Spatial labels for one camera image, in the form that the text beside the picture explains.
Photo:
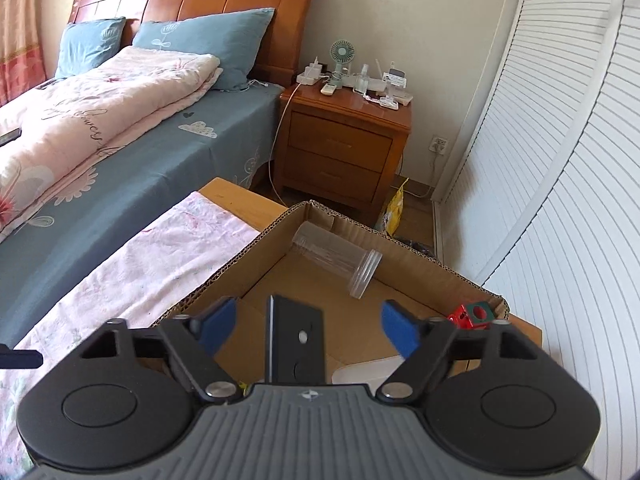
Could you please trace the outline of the black rectangular device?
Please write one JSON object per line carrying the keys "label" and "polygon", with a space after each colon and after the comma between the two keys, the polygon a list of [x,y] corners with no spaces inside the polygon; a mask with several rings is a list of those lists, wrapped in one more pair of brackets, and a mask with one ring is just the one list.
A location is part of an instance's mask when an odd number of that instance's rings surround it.
{"label": "black rectangular device", "polygon": [[286,386],[326,383],[324,323],[320,309],[285,296],[269,297],[265,382]]}

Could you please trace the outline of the white plastic container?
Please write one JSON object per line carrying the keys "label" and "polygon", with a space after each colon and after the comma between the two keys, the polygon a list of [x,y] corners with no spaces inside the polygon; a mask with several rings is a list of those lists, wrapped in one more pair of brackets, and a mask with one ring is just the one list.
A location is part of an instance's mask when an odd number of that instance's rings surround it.
{"label": "white plastic container", "polygon": [[333,373],[332,384],[367,384],[370,390],[375,392],[403,362],[402,356],[391,356],[390,358],[346,365]]}

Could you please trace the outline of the floral pink table cloth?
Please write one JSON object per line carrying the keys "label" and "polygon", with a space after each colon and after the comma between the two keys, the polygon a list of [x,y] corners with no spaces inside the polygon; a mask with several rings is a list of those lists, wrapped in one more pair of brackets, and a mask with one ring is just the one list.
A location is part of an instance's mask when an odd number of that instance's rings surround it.
{"label": "floral pink table cloth", "polygon": [[18,343],[36,350],[35,370],[1,373],[1,475],[32,468],[16,426],[26,392],[110,318],[133,328],[156,322],[254,240],[249,224],[198,192],[164,212],[68,292]]}

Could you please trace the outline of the empty clear plastic jar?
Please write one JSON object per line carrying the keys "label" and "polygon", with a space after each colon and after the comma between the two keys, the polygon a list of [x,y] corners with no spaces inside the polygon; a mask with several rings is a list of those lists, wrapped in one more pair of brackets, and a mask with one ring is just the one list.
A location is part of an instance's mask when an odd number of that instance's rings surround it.
{"label": "empty clear plastic jar", "polygon": [[295,232],[292,248],[322,269],[344,278],[349,296],[355,299],[362,298],[383,258],[378,250],[363,249],[309,221]]}

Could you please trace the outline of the yellow bag on floor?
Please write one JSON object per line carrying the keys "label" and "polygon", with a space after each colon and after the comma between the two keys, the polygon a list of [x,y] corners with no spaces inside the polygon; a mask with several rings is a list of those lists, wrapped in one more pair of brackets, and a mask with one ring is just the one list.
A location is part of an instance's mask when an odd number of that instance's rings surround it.
{"label": "yellow bag on floor", "polygon": [[404,211],[405,185],[407,182],[408,179],[402,182],[402,185],[397,189],[396,193],[387,204],[383,214],[382,228],[388,236],[394,236],[399,228],[402,212]]}

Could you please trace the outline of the brown cardboard box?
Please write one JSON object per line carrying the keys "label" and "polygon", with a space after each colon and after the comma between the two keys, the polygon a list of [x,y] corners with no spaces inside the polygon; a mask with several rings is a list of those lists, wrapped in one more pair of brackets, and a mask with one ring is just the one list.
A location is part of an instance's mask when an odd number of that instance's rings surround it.
{"label": "brown cardboard box", "polygon": [[[293,236],[306,221],[381,253],[381,263],[361,298],[349,296],[346,278],[293,249]],[[271,295],[322,310],[329,373],[395,355],[381,327],[382,304],[387,299],[398,301],[418,318],[447,316],[460,304],[477,301],[487,302],[498,318],[509,314],[502,297],[397,240],[310,200],[281,214],[164,315],[196,315],[222,296],[236,298],[235,328],[215,359],[233,378],[251,384],[264,376],[266,307]]]}

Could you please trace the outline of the white louvered closet door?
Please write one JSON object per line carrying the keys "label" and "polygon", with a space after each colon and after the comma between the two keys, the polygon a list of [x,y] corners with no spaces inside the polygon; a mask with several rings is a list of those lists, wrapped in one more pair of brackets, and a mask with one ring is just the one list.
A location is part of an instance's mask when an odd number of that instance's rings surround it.
{"label": "white louvered closet door", "polygon": [[438,253],[596,399],[588,468],[639,468],[639,0],[521,0],[440,196]]}

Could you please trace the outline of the wooden nightstand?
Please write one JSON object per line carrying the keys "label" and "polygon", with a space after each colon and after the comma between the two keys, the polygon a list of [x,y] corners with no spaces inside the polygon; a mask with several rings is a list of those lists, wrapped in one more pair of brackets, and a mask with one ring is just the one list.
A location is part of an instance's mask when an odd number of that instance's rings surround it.
{"label": "wooden nightstand", "polygon": [[332,96],[320,84],[280,95],[273,184],[344,206],[374,226],[412,130],[410,106],[388,110],[349,89]]}

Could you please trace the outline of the pink floral quilt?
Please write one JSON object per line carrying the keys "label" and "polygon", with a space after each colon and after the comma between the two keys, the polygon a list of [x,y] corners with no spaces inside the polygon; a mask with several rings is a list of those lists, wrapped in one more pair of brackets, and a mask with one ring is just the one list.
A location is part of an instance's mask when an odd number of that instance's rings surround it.
{"label": "pink floral quilt", "polygon": [[222,73],[212,54],[126,47],[97,68],[33,88],[1,109],[1,235],[92,165],[198,102]]}

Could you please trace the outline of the white phone stand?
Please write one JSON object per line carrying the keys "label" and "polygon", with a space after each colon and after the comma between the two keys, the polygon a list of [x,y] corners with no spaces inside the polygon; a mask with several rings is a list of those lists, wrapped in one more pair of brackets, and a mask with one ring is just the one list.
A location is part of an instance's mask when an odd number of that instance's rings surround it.
{"label": "white phone stand", "polygon": [[372,102],[388,110],[399,110],[402,106],[408,106],[413,95],[408,92],[408,79],[406,73],[398,68],[394,62],[383,72],[378,66],[378,78],[370,80],[369,91],[372,93]]}

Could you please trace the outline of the clear spray bottle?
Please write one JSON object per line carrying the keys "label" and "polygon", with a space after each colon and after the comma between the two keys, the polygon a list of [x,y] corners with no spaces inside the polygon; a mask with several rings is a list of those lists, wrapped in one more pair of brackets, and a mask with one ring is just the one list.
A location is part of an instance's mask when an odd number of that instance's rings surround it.
{"label": "clear spray bottle", "polygon": [[356,93],[360,94],[360,96],[365,96],[368,92],[369,87],[369,65],[364,63],[361,67],[359,74],[354,79],[354,85],[352,86],[352,90]]}

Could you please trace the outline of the white power strip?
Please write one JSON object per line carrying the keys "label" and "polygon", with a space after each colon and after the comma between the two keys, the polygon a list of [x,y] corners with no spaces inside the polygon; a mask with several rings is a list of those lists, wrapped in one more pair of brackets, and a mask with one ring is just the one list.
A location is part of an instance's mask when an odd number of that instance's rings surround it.
{"label": "white power strip", "polygon": [[313,86],[318,81],[327,80],[331,75],[326,71],[326,66],[319,62],[318,58],[309,63],[304,70],[296,76],[296,82],[301,86]]}

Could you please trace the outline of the orange striped curtain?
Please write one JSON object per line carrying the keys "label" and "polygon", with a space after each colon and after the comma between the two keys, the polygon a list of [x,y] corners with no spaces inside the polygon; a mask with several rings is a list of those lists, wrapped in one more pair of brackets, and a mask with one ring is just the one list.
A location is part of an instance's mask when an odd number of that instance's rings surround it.
{"label": "orange striped curtain", "polygon": [[46,80],[37,0],[1,0],[1,105]]}

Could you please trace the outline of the small green desk fan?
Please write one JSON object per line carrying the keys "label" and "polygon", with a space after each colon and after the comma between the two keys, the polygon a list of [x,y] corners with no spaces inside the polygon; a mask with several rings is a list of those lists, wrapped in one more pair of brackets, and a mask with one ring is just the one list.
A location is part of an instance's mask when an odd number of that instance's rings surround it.
{"label": "small green desk fan", "polygon": [[334,41],[330,47],[330,57],[335,63],[335,67],[330,77],[330,84],[336,88],[341,88],[343,85],[343,67],[352,62],[355,56],[355,47],[351,42],[345,39],[339,39]]}

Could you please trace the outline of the white wall socket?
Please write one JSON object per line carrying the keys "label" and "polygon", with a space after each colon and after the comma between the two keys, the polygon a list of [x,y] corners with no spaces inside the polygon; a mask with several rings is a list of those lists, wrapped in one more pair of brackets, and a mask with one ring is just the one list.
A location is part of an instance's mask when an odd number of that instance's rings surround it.
{"label": "white wall socket", "polygon": [[430,151],[439,156],[444,156],[448,148],[448,140],[440,136],[434,136],[431,140]]}

